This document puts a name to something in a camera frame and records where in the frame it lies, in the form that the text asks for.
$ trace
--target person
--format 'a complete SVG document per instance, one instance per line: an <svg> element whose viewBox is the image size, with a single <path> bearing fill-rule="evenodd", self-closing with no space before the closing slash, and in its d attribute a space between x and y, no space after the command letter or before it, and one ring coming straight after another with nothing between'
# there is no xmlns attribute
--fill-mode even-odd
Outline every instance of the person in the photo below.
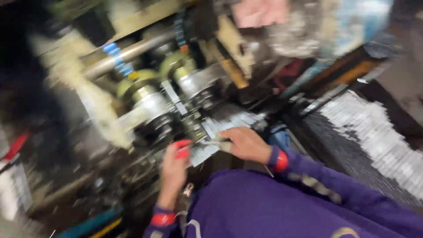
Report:
<svg viewBox="0 0 423 238"><path fill-rule="evenodd" d="M194 196L185 237L423 237L422 217L353 178L267 145L246 127L220 134L232 141L231 154L267 165L275 175L237 169L213 174ZM188 144L166 150L161 191L144 237L166 238L177 228L174 209L187 161L176 154Z"/></svg>

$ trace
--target right hand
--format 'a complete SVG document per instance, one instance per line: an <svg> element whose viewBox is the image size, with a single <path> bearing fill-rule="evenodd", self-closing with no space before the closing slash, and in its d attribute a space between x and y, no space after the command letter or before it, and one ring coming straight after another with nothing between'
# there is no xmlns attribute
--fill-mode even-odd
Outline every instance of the right hand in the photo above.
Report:
<svg viewBox="0 0 423 238"><path fill-rule="evenodd" d="M242 160L255 161L264 165L269 163L272 146L266 144L252 129L247 127L231 128L221 131L220 136L232 141L231 147L226 152Z"/></svg>

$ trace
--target industrial machine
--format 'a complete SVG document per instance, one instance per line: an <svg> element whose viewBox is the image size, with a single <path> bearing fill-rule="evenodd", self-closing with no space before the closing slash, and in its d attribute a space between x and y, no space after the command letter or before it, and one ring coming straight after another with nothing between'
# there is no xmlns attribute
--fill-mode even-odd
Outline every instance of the industrial machine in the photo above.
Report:
<svg viewBox="0 0 423 238"><path fill-rule="evenodd" d="M78 211L79 219L63 219L48 233L104 217L97 231L114 224L121 233L134 219L142 230L169 143L191 139L190 176L207 177L203 168L218 147L198 142L239 126L263 137L282 122L301 131L313 112L358 78L375 78L398 55L375 57L362 47L386 27L392 5L373 1L385 11L363 15L363 2L304 0L292 4L285 24L237 28L225 10L237 1L121 1L119 7L115 1L53 1L48 9L80 34L51 44L32 38L47 72L42 96L54 102L58 116L29 117L37 123L20 152L29 200L21 209L44 223ZM58 134L63 145L56 150Z"/></svg>

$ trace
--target left hand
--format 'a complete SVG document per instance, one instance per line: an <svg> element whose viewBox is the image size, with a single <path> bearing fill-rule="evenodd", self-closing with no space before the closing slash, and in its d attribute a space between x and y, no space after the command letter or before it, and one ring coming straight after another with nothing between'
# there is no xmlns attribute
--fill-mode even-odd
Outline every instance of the left hand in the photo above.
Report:
<svg viewBox="0 0 423 238"><path fill-rule="evenodd" d="M162 187L160 189L157 206L166 210L175 208L176 199L187 180L186 168L188 166L189 151L183 157L177 157L178 150L189 150L185 148L191 141L182 140L173 142L166 149L163 158Z"/></svg>

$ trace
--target purple sleeve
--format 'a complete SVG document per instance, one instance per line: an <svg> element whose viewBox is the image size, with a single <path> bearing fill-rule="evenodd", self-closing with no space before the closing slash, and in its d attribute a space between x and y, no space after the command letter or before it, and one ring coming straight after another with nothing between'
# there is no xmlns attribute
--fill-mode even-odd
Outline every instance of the purple sleeve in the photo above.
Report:
<svg viewBox="0 0 423 238"><path fill-rule="evenodd" d="M173 211L161 209L156 205L154 207L153 215L158 214L158 213L169 214L169 213L173 213ZM175 230L175 228L176 228L175 222L168 225L168 226L165 226L165 227L158 227L158 226L155 226L153 224L149 224L147 229L144 231L143 238L150 238L150 237L151 238L153 238L153 237L168 238L170 233L173 230Z"/></svg>
<svg viewBox="0 0 423 238"><path fill-rule="evenodd" d="M279 148L274 146L269 166L276 164L278 154ZM289 177L290 173L307 175L339 194L340 206L406 237L423 233L423 218L411 209L355 181L346 174L324 167L322 163L311 161L303 155L288 150L285 154L288 157L288 168L278 175L285 178Z"/></svg>

